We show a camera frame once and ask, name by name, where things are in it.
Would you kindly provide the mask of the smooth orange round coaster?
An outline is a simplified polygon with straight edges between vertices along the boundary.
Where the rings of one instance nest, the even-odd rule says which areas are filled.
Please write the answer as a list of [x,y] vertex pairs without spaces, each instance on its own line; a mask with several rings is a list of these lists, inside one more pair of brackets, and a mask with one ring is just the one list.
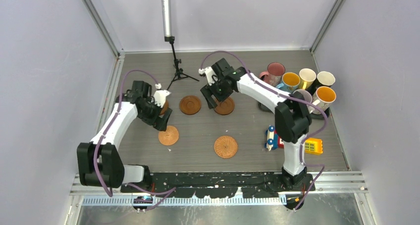
[[160,131],[158,133],[158,140],[165,146],[171,146],[175,144],[179,139],[179,132],[175,126],[168,125],[166,131]]

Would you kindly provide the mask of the woven rattan round coaster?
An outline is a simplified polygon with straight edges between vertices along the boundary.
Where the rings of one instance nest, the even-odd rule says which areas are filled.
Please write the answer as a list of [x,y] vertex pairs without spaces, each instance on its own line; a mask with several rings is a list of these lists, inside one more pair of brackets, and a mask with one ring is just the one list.
[[238,143],[233,137],[224,135],[216,139],[213,148],[219,157],[229,159],[237,153]]

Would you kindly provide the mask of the brown wooden coaster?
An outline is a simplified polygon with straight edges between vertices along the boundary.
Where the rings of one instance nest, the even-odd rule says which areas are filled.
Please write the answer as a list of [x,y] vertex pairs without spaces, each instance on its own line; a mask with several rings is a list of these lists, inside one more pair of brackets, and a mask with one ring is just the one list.
[[159,115],[165,114],[165,112],[167,111],[168,107],[169,107],[169,102],[168,102],[168,100],[166,100],[165,103],[164,103],[164,105],[163,105],[163,108],[160,111],[160,114]]
[[231,97],[228,97],[223,102],[216,100],[217,106],[214,111],[219,115],[228,115],[234,111],[235,103]]

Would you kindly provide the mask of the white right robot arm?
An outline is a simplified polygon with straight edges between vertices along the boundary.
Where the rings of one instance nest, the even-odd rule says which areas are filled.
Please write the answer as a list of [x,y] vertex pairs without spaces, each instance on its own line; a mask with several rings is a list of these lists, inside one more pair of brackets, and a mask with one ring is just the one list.
[[208,107],[214,109],[233,92],[238,92],[262,103],[274,113],[275,130],[284,143],[283,185],[288,190],[296,190],[303,183],[301,174],[303,150],[300,144],[309,131],[312,122],[306,102],[299,94],[276,89],[261,81],[245,67],[234,69],[222,58],[212,66],[200,67],[199,75],[207,79],[201,88]]

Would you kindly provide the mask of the pink floral mug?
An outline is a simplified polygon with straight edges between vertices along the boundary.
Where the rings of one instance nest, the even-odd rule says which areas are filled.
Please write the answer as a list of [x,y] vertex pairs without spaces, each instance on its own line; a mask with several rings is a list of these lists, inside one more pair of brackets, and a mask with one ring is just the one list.
[[266,71],[260,73],[259,79],[275,87],[280,83],[285,71],[286,69],[283,64],[278,62],[272,62],[267,66]]

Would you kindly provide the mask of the blue mug yellow inside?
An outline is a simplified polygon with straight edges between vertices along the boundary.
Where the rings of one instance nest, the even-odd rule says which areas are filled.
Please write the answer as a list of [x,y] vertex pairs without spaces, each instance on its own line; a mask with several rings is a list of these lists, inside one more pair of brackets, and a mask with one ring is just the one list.
[[293,72],[284,73],[281,77],[280,83],[275,87],[279,90],[293,93],[299,86],[301,80],[299,75]]

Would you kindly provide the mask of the dark wooden round coaster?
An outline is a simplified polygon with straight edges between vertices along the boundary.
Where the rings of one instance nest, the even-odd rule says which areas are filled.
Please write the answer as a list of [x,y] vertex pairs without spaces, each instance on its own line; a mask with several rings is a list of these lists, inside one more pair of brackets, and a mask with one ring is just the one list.
[[201,109],[202,103],[197,96],[189,95],[181,99],[179,108],[186,115],[194,115]]

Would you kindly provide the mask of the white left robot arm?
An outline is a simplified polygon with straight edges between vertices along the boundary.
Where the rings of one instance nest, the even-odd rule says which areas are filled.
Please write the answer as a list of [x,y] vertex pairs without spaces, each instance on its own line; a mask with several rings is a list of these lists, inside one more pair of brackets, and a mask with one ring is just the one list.
[[119,145],[135,119],[158,131],[167,129],[172,113],[167,108],[161,113],[170,91],[156,85],[156,91],[144,81],[134,81],[132,88],[115,101],[114,109],[102,129],[90,142],[80,143],[77,161],[80,183],[84,186],[119,188],[133,183],[140,192],[147,192],[152,185],[150,170],[145,165],[125,165],[118,153]]

